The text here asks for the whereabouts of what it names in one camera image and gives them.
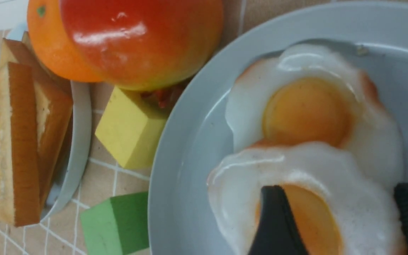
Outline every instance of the egg white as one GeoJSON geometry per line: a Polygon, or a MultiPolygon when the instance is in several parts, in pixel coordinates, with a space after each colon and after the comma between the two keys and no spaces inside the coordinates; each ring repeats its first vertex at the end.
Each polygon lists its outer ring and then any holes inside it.
{"type": "Polygon", "coordinates": [[[370,82],[367,74],[324,46],[292,46],[279,57],[256,61],[236,79],[225,112],[234,152],[264,137],[262,118],[270,98],[281,87],[304,77],[318,77],[352,93],[360,113],[343,149],[353,153],[366,176],[392,192],[404,179],[400,129],[377,95],[364,90],[370,82]]]}
{"type": "Polygon", "coordinates": [[[365,178],[352,155],[322,142],[289,148],[253,147],[229,155],[209,174],[209,202],[235,254],[247,254],[256,233],[261,188],[295,184],[328,205],[343,254],[398,254],[405,247],[392,196],[365,178]]]}

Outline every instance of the gray plate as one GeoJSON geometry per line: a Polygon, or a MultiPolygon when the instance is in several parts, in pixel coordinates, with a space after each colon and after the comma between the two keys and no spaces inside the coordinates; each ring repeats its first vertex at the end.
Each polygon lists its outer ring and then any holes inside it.
{"type": "Polygon", "coordinates": [[[408,179],[408,5],[345,2],[306,8],[269,21],[218,53],[193,79],[172,112],[155,157],[149,196],[154,255],[231,254],[207,199],[206,179],[233,151],[226,96],[259,55],[325,38],[363,44],[369,54],[343,54],[368,71],[380,99],[403,131],[408,179]]]}

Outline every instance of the green block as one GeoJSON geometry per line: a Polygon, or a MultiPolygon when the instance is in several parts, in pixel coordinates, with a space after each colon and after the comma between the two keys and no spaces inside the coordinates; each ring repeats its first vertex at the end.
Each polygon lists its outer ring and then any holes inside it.
{"type": "Polygon", "coordinates": [[[126,255],[149,247],[147,192],[111,197],[81,213],[89,255],[126,255]]]}

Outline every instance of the yellow block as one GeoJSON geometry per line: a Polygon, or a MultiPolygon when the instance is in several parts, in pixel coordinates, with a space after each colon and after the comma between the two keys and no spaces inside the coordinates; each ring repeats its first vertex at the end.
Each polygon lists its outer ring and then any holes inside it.
{"type": "Polygon", "coordinates": [[[137,92],[115,87],[95,135],[123,168],[147,168],[167,119],[167,112],[137,92]]]}

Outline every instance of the light blue plate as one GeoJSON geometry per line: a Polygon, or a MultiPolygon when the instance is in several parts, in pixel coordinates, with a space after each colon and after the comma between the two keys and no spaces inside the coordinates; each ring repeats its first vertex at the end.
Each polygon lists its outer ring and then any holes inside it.
{"type": "Polygon", "coordinates": [[[305,8],[251,30],[196,75],[173,110],[155,157],[149,190],[154,255],[219,255],[231,250],[210,210],[206,179],[233,141],[226,96],[259,55],[307,39],[363,44],[369,54],[346,56],[368,71],[404,135],[408,178],[408,4],[344,2],[305,8]]]}
{"type": "MultiPolygon", "coordinates": [[[[13,28],[7,39],[21,41],[26,23],[13,28]]],[[[59,212],[70,201],[80,184],[89,155],[92,136],[92,108],[89,84],[71,82],[73,97],[72,146],[66,163],[53,180],[53,186],[42,210],[41,221],[59,212]]]]}

